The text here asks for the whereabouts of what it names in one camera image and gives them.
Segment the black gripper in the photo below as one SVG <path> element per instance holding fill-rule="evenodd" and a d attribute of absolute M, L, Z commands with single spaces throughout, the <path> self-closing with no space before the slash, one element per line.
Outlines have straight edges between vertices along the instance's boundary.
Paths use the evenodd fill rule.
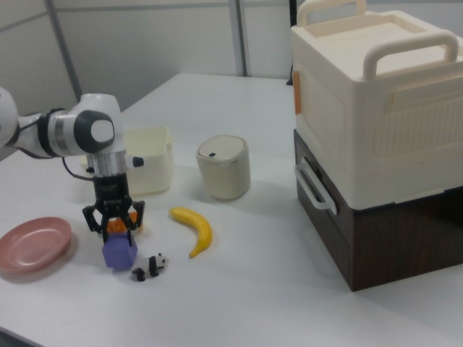
<path fill-rule="evenodd" d="M 132 201 L 129 195 L 129 185 L 126 173 L 118 173 L 110 176 L 94 176 L 92 178 L 95 192 L 95 204 L 86 206 L 82 213 L 92 232 L 101 234 L 103 242 L 109 237 L 109 217 L 121 217 L 127 229 L 127 240 L 132 246 L 132 231 L 136 231 L 143 224 L 145 211 L 144 201 Z M 135 218 L 130 215 L 129 209 L 135 212 Z M 95 219 L 95 211 L 101 215 L 101 221 Z"/>

